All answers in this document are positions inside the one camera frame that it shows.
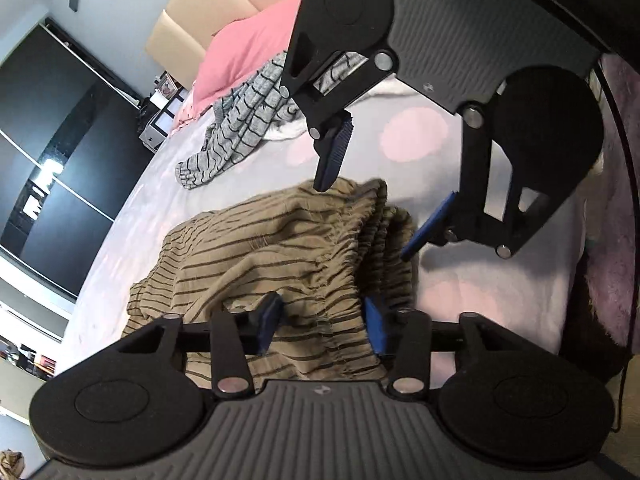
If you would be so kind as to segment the beige padded headboard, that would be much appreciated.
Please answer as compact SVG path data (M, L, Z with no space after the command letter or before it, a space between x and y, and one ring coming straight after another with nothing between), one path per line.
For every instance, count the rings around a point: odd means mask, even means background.
M184 88L191 88L212 37L224 26L280 0L169 0L145 52Z

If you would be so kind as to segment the olive striped folded top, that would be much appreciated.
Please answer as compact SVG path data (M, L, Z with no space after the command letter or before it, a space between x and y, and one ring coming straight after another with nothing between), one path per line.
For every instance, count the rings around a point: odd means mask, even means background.
M4 450L0 452L0 479L20 480L25 469L24 455L22 452Z

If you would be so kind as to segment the black sliding wardrobe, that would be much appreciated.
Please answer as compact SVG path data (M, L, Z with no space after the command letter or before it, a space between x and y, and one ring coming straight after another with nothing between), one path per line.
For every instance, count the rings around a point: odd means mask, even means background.
M137 119L42 26L1 66L1 247L67 297L152 158Z

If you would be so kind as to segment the grey checked garment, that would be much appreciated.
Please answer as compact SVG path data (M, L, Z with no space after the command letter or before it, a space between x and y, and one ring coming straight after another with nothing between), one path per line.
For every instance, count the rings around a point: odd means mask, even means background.
M332 90L363 60L364 57L355 52L342 54L314 88L321 92ZM176 179L184 188L199 188L242 162L265 140L271 127L281 127L303 118L294 100L280 93L285 61L286 51L282 51L215 101L214 118L207 126L202 148L176 166ZM336 180L354 128L348 113L338 114L338 117L324 138L333 151L320 155L314 181L317 191L326 191Z

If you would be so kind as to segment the white bedside table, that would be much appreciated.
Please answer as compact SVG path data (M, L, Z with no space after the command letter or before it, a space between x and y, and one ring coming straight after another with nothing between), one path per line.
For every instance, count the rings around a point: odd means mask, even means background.
M154 80L154 90L140 103L137 133L142 144L156 153L164 143L178 111L186 102L189 91L175 78L163 72Z

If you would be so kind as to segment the olive striped pants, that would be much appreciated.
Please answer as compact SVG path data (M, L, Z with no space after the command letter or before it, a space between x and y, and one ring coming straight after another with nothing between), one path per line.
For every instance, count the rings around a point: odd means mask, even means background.
M165 237L154 268L131 287L126 329L163 314L205 322L220 310L254 310L270 292L284 320L264 356L248 361L268 379L382 379L362 308L412 305L414 273L400 258L414 222L387 199L381 179L310 182L205 211Z

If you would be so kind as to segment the patterned light pink pillow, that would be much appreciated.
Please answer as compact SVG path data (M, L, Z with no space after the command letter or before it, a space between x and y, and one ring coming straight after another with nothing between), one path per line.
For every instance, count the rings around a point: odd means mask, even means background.
M193 90L190 90L186 98L181 102L178 112L175 114L174 122L172 123L168 136L172 136L175 132L189 125L191 122L195 122L197 119L198 114L195 113L193 105Z

